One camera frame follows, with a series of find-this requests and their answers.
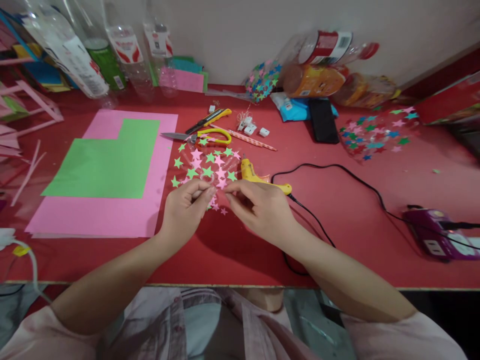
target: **black cable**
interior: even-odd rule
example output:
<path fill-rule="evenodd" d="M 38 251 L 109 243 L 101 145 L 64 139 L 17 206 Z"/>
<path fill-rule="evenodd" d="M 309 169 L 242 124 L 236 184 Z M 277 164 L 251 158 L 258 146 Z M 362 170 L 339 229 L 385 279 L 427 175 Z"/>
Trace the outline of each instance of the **black cable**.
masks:
<path fill-rule="evenodd" d="M 10 296 L 10 295 L 15 295 L 16 293 L 19 293 L 20 290 L 22 290 L 24 288 L 25 284 L 22 284 L 20 285 L 20 287 L 15 290 L 14 292 L 10 292 L 10 293 L 7 293 L 7 294 L 0 294 L 0 297 L 6 297 L 6 296 Z"/>
<path fill-rule="evenodd" d="M 390 215 L 391 217 L 397 219 L 397 220 L 400 220 L 406 224 L 410 224 L 410 225 L 414 225 L 414 226 L 418 226 L 420 228 L 423 228 L 423 229 L 426 229 L 426 230 L 429 230 L 430 232 L 434 233 L 434 234 L 437 234 L 437 235 L 440 235 L 441 237 L 451 241 L 451 242 L 454 242 L 454 243 L 458 243 L 460 245 L 463 245 L 463 246 L 466 246 L 467 248 L 472 248 L 472 249 L 476 249 L 476 250 L 480 250 L 479 247 L 475 247 L 475 246 L 472 246 L 472 245 L 467 245 L 467 244 L 464 244 L 460 241 L 457 241 L 457 240 L 454 240 L 438 231 L 435 231 L 427 226 L 423 226 L 423 225 L 420 225 L 420 224 L 415 224 L 411 221 L 408 221 L 408 220 L 405 220 L 405 219 L 402 219 L 401 217 L 398 217 L 394 214 L 392 214 L 390 211 L 387 210 L 387 207 L 385 206 L 385 203 L 384 203 L 384 200 L 382 198 L 382 195 L 380 194 L 380 192 L 374 188 L 373 186 L 371 186 L 370 184 L 366 183 L 365 181 L 363 181 L 361 178 L 359 178 L 358 176 L 356 176 L 353 172 L 351 172 L 350 170 L 348 170 L 345 166 L 342 166 L 340 164 L 330 164 L 330 165 L 325 165 L 325 166 L 321 166 L 321 165 L 315 165 L 315 164 L 311 164 L 311 163 L 303 163 L 303 164 L 300 164 L 298 165 L 296 168 L 294 168 L 293 170 L 290 170 L 290 171 L 284 171 L 284 172 L 277 172 L 276 174 L 274 174 L 272 177 L 271 177 L 271 183 L 273 184 L 274 183 L 274 179 L 277 175 L 284 175 L 284 174 L 291 174 L 295 171 L 297 171 L 298 169 L 300 169 L 301 167 L 303 166 L 308 166 L 308 167 L 311 167 L 311 168 L 316 168 L 316 169 L 327 169 L 327 168 L 331 168 L 331 167 L 335 167 L 335 168 L 340 168 L 342 169 L 343 171 L 345 171 L 348 175 L 350 175 L 352 178 L 354 178 L 355 180 L 357 180 L 359 183 L 363 184 L 364 186 L 366 186 L 367 188 L 369 188 L 370 190 L 372 190 L 376 196 L 378 197 L 378 200 L 380 201 L 380 206 L 381 208 L 383 209 L 383 211 L 385 211 L 388 215 Z M 323 231 L 323 233 L 325 234 L 325 236 L 327 237 L 327 239 L 330 241 L 330 243 L 332 244 L 332 246 L 334 248 L 336 248 L 336 246 L 334 245 L 333 241 L 330 239 L 330 237 L 328 236 L 328 234 L 325 232 L 325 229 L 324 227 L 322 226 L 322 224 L 320 223 L 320 221 L 317 219 L 317 217 L 310 211 L 308 210 L 305 206 L 303 206 L 300 202 L 298 202 L 298 200 L 292 195 L 290 194 L 288 196 L 289 198 L 291 198 L 295 203 L 297 203 L 298 205 L 300 205 L 303 209 L 305 209 L 306 211 L 308 211 L 308 213 L 310 213 L 314 218 L 315 220 L 317 221 L 317 223 L 320 225 L 321 227 L 321 230 Z M 307 273 L 302 273 L 302 272 L 298 272 L 298 271 L 295 271 L 289 264 L 288 262 L 288 258 L 287 258 L 287 255 L 285 253 L 283 253 L 283 258 L 285 259 L 285 262 L 286 262 L 286 265 L 288 266 L 288 268 L 293 271 L 295 274 L 298 274 L 298 275 L 302 275 L 302 276 L 306 276 L 308 275 Z"/>

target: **white cable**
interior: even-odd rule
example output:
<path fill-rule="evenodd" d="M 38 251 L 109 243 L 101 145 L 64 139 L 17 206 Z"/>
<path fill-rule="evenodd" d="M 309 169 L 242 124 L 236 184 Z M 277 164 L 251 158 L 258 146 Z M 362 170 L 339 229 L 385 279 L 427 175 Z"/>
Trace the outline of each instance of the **white cable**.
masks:
<path fill-rule="evenodd" d="M 24 249 L 28 249 L 28 255 L 30 255 L 31 267 L 33 270 L 33 279 L 32 279 L 33 289 L 36 291 L 38 295 L 40 295 L 43 299 L 45 299 L 47 303 L 51 304 L 52 300 L 50 300 L 50 298 L 39 289 L 39 273 L 38 273 L 38 267 L 37 267 L 37 258 L 35 257 L 34 251 L 31 248 L 29 248 L 29 246 L 23 241 L 14 240 L 14 239 L 2 241 L 0 239 L 0 245 L 8 246 L 13 243 L 20 245 Z"/>

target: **pink pencil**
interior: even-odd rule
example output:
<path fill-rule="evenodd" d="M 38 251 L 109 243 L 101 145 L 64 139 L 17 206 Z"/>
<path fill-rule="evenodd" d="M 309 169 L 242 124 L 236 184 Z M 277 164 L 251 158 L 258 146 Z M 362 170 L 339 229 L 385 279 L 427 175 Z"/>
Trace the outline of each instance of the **pink pencil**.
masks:
<path fill-rule="evenodd" d="M 263 143 L 263 142 L 260 142 L 260 141 L 257 141 L 257 140 L 253 140 L 252 138 L 249 138 L 248 136 L 242 135 L 241 133 L 238 133 L 238 132 L 235 132 L 235 131 L 232 131 L 232 130 L 226 130 L 226 129 L 223 129 L 223 128 L 219 127 L 219 126 L 213 125 L 213 124 L 210 124 L 210 126 L 211 126 L 212 128 L 215 128 L 215 129 L 225 130 L 225 131 L 228 132 L 230 135 L 232 135 L 234 138 L 243 140 L 243 141 L 245 141 L 245 142 L 247 142 L 247 143 L 249 143 L 249 144 L 258 146 L 258 147 L 260 147 L 260 148 L 267 148 L 267 149 L 269 149 L 269 150 L 277 151 L 277 149 L 274 148 L 273 146 L 267 145 L 266 143 Z"/>

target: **scissors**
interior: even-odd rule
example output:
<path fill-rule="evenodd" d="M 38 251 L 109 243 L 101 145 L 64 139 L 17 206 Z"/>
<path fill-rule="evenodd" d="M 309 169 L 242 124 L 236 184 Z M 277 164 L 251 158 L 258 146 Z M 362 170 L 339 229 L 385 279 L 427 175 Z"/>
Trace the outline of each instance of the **scissors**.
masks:
<path fill-rule="evenodd" d="M 202 136 L 202 135 L 211 134 L 211 133 L 220 133 L 220 134 L 222 134 L 226 137 L 226 140 L 222 140 L 222 139 L 219 139 L 219 138 L 216 138 L 216 137 Z M 218 128 L 201 130 L 201 131 L 198 131 L 196 134 L 193 134 L 193 135 L 192 134 L 190 134 L 190 135 L 189 134 L 183 134 L 181 132 L 162 132 L 161 134 L 163 136 L 166 136 L 166 137 L 171 138 L 171 139 L 188 140 L 192 143 L 195 143 L 197 141 L 197 139 L 200 138 L 200 137 L 202 137 L 202 138 L 205 137 L 207 140 L 212 139 L 212 140 L 210 140 L 211 142 L 218 143 L 218 144 L 228 145 L 232 142 L 232 137 L 230 136 L 230 134 L 226 130 L 218 129 Z"/>

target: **person's right hand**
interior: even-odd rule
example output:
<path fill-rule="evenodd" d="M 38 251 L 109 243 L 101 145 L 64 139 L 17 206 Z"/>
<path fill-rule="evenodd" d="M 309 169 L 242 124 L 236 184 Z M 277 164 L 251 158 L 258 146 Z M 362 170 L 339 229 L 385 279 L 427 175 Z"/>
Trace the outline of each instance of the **person's right hand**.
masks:
<path fill-rule="evenodd" d="M 233 213 L 254 233 L 273 245 L 278 246 L 299 226 L 287 197 L 276 186 L 238 180 L 224 191 Z"/>

